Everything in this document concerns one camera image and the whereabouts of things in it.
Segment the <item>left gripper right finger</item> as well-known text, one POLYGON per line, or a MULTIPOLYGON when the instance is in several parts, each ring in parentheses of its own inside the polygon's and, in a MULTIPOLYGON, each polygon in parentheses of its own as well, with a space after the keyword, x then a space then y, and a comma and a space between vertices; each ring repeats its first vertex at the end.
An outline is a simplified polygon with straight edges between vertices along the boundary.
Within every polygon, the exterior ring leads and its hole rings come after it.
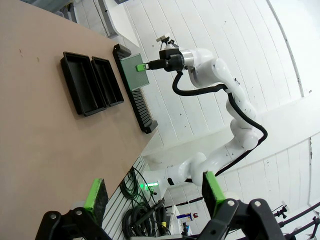
POLYGON ((211 171, 203 173, 202 196, 211 219, 199 235, 201 240, 224 240, 232 230, 242 230, 246 240, 284 240, 268 203, 257 198, 248 204, 226 198, 211 171))

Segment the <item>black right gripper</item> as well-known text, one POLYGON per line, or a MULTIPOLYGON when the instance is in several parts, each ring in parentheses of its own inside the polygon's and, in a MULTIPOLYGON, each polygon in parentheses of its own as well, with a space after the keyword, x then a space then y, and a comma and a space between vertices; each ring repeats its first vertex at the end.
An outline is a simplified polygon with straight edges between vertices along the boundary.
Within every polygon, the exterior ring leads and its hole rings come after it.
POLYGON ((164 69, 166 72, 173 72, 182 71, 185 67, 184 57, 178 48, 165 48, 159 51, 159 57, 161 60, 153 60, 136 65, 136 71, 164 69))

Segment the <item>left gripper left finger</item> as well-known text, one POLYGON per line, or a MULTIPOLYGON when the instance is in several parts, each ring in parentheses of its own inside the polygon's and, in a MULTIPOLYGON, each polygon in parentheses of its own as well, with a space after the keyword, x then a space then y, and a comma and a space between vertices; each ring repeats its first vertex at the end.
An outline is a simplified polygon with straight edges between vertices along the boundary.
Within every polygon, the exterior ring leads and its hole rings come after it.
POLYGON ((107 240, 102 228, 108 204, 108 193, 102 178, 93 180, 83 206, 70 209, 66 214, 48 211, 38 228, 37 240, 107 240))

